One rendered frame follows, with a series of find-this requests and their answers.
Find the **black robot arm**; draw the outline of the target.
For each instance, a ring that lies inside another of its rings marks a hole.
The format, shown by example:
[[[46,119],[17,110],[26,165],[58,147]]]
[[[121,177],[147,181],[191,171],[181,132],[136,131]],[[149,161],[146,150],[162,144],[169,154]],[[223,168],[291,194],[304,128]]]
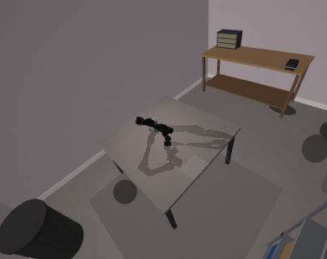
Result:
[[[141,117],[136,117],[135,123],[137,125],[147,125],[156,128],[160,132],[167,132],[167,134],[172,134],[173,128],[167,127],[165,124],[155,124],[155,121],[151,118],[143,119]]]

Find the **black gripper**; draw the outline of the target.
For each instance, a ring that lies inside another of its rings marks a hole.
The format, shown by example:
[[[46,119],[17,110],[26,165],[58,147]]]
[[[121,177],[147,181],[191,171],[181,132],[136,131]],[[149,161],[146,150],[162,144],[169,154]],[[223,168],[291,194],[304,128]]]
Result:
[[[171,140],[171,137],[167,134],[167,132],[161,132],[163,136],[165,136],[166,138],[164,138],[166,141]]]

